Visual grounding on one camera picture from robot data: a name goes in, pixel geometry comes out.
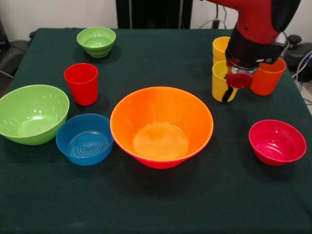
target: pink bowl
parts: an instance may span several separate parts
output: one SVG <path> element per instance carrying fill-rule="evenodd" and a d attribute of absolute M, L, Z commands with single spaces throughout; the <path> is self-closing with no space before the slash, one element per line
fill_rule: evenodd
<path fill-rule="evenodd" d="M 256 156 L 270 166 L 281 166 L 299 160 L 307 145 L 302 134 L 282 121 L 267 119 L 249 130 L 249 141 Z"/>

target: blue bowl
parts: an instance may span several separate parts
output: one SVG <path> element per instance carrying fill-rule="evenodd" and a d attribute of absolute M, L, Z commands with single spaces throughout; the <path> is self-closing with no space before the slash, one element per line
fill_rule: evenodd
<path fill-rule="evenodd" d="M 59 150 L 74 164 L 94 165 L 111 152 L 113 136 L 108 118 L 83 114 L 66 121 L 56 137 Z"/>

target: red cup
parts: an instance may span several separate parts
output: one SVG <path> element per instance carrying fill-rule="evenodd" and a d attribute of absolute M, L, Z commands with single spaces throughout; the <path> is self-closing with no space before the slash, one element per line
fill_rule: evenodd
<path fill-rule="evenodd" d="M 98 70 L 88 63 L 77 63 L 66 69 L 64 78 L 75 102 L 88 106 L 98 99 Z"/>

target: cable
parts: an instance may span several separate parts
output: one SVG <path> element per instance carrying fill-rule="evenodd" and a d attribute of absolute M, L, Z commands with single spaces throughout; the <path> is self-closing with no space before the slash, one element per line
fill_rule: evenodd
<path fill-rule="evenodd" d="M 210 21 L 207 21 L 207 22 L 204 23 L 202 26 L 200 26 L 199 29 L 201 29 L 201 28 L 202 28 L 203 26 L 205 26 L 207 23 L 210 23 L 210 22 L 212 22 L 212 21 L 214 21 L 214 20 L 218 20 L 218 21 L 222 22 L 222 23 L 224 24 L 224 28 L 226 29 L 225 22 L 224 22 L 223 20 L 221 20 L 221 19 L 212 19 L 212 20 L 210 20 Z"/>
<path fill-rule="evenodd" d="M 2 70 L 0 70 L 0 73 L 2 73 L 2 74 L 4 74 L 4 75 L 6 75 L 7 77 L 9 77 L 9 78 L 11 78 L 11 79 L 13 79 L 14 77 L 13 76 L 11 76 L 10 74 L 8 74 L 8 73 L 6 73 L 6 72 L 4 72 L 4 71 L 2 71 Z"/>
<path fill-rule="evenodd" d="M 224 10 L 224 22 L 226 22 L 226 17 L 227 17 L 227 15 L 228 15 L 228 12 L 226 11 L 226 9 L 225 9 L 225 6 L 223 6 L 223 10 Z"/>
<path fill-rule="evenodd" d="M 19 47 L 17 47 L 17 46 L 14 46 L 14 45 L 10 45 L 10 46 L 13 47 L 13 48 L 15 48 L 15 49 L 21 50 L 21 51 L 23 51 L 24 53 L 27 53 L 26 50 L 23 50 L 23 49 L 21 49 L 21 48 L 19 48 Z"/>
<path fill-rule="evenodd" d="M 306 98 L 303 98 L 305 101 L 309 102 L 312 105 L 312 101 Z"/>
<path fill-rule="evenodd" d="M 299 65 L 298 65 L 297 72 L 292 76 L 293 78 L 296 77 L 296 80 L 297 80 L 297 81 L 298 81 L 298 75 L 299 75 L 299 73 L 302 72 L 303 69 L 305 69 L 305 67 L 307 66 L 308 62 L 307 62 L 302 68 L 300 68 L 300 67 L 301 67 L 302 63 L 306 60 L 306 58 L 309 57 L 309 56 L 310 56 L 310 58 L 309 58 L 308 62 L 309 62 L 310 59 L 312 58 L 312 50 L 310 50 L 310 51 L 302 58 L 301 62 L 300 62 Z"/>
<path fill-rule="evenodd" d="M 311 57 L 312 57 L 312 54 L 310 55 L 310 57 L 307 57 L 307 58 L 305 59 L 305 61 L 304 61 L 304 67 L 309 63 L 309 60 L 311 59 Z M 305 70 L 302 71 L 302 74 L 301 74 L 301 76 L 300 76 L 300 84 L 299 84 L 299 86 L 298 86 L 298 89 L 299 89 L 300 92 L 302 91 L 302 87 L 303 87 L 304 71 L 305 71 Z"/>
<path fill-rule="evenodd" d="M 216 16 L 215 18 L 219 18 L 219 4 L 216 4 Z"/>

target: yellow cup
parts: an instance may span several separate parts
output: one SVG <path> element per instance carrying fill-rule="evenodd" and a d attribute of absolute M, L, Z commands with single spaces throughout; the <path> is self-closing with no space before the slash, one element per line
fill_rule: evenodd
<path fill-rule="evenodd" d="M 230 37 L 220 37 L 216 38 L 213 42 L 213 54 L 214 54 L 214 64 L 216 62 L 224 61 L 225 50 L 228 47 Z"/>
<path fill-rule="evenodd" d="M 225 95 L 226 91 L 228 90 L 228 84 L 224 79 L 228 72 L 228 67 L 226 65 L 226 61 L 217 62 L 213 66 L 213 88 L 212 93 L 214 99 L 217 101 L 222 102 L 222 98 Z M 233 92 L 228 99 L 228 102 L 232 101 L 237 93 L 237 89 L 233 89 Z"/>

